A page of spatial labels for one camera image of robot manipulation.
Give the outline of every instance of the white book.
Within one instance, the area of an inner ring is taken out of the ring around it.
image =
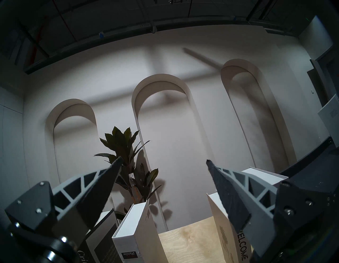
[[[339,147],[339,98],[335,94],[318,112],[336,147]]]
[[[245,234],[235,232],[218,193],[207,194],[215,225],[217,227],[222,252],[227,263],[249,263],[252,257],[251,244]]]
[[[132,205],[112,239],[123,262],[168,263],[148,202]]]

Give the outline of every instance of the label tag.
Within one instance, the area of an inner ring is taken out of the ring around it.
[[[138,258],[137,252],[136,251],[132,251],[132,252],[123,252],[121,253],[122,257],[124,259],[136,259]]]
[[[134,173],[130,173],[128,176],[129,176],[129,183],[131,184],[131,186],[134,186],[135,185]]]

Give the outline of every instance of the cable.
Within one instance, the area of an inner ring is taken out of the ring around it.
[[[71,33],[72,37],[74,38],[75,42],[78,42],[77,39],[75,38],[75,36],[73,35],[72,31],[71,31],[70,28],[68,27],[68,25],[67,25],[65,19],[62,17],[62,15],[61,15],[61,13],[60,13],[58,7],[57,7],[57,4],[55,3],[54,0],[52,0],[52,2],[53,2],[53,4],[54,4],[56,10],[58,11],[58,13],[59,13],[59,15],[60,15],[62,21],[64,22],[65,26],[67,27],[68,31]]]

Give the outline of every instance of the arched niche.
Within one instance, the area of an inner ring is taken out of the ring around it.
[[[238,95],[240,94],[239,92],[242,92],[242,95],[246,97],[246,100],[248,100],[248,103],[249,103],[248,105],[251,105],[252,107],[254,106],[253,113],[256,114],[256,118],[258,118],[260,114],[261,115],[264,114],[265,118],[270,119],[269,112],[272,114],[274,123],[279,132],[278,136],[274,135],[273,137],[276,137],[277,140],[281,138],[283,148],[286,152],[286,156],[288,159],[288,164],[289,165],[294,164],[296,162],[296,155],[295,155],[295,151],[292,145],[292,140],[287,130],[286,123],[284,121],[282,113],[279,109],[277,101],[269,85],[267,84],[267,81],[265,80],[263,73],[258,69],[258,67],[256,67],[254,64],[250,63],[247,60],[232,59],[224,64],[221,70],[221,78],[226,88],[226,91],[228,92],[232,91],[233,95],[235,94],[234,92],[238,91]],[[267,143],[267,150],[270,152],[270,154],[272,154],[272,156],[274,156],[274,151],[275,151],[274,140],[275,139],[272,139],[272,137],[269,135],[269,132],[268,132],[269,127],[270,126],[273,127],[274,125],[272,125],[271,121],[269,121],[268,127],[265,126],[266,124],[267,123],[265,123],[265,121],[258,122],[258,125],[261,127],[261,129],[264,129],[262,135],[263,135],[263,139]],[[280,172],[279,169],[283,166],[284,165],[281,163],[276,164],[276,169],[275,169],[276,172]]]
[[[93,109],[82,100],[68,99],[54,107],[45,123],[45,145],[52,188],[108,166],[103,158],[93,157],[100,151],[97,123]],[[103,211],[113,207],[109,198]]]
[[[67,109],[68,107],[75,104],[87,104],[83,100],[80,99],[68,99],[60,102],[56,105],[51,112],[49,113],[46,123],[45,123],[45,145],[46,145],[46,157],[47,164],[49,168],[49,182],[51,187],[54,188],[60,184],[58,168],[55,158],[55,150],[54,150],[54,138],[53,132],[55,123],[60,116],[60,114]]]
[[[149,169],[159,168],[155,186],[163,185],[157,199],[168,230],[209,217],[204,196],[215,186],[206,176],[208,142],[187,85],[171,75],[153,75],[137,86],[132,106],[141,141],[151,140],[144,155]],[[146,124],[142,114],[147,115]]]

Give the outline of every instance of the white box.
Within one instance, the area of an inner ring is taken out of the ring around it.
[[[243,170],[242,172],[244,173],[249,173],[249,174],[253,174],[261,179],[263,179],[264,181],[268,182],[271,185],[275,185],[285,179],[287,179],[287,176],[283,176],[277,173],[272,173],[272,172],[268,172],[265,170],[261,170],[258,168],[254,168],[254,167],[249,167],[246,170]]]
[[[112,239],[123,262],[168,263],[148,202],[132,205]]]
[[[217,227],[222,252],[227,263],[249,262],[252,257],[251,244],[243,232],[236,233],[228,219],[218,193],[207,195]]]

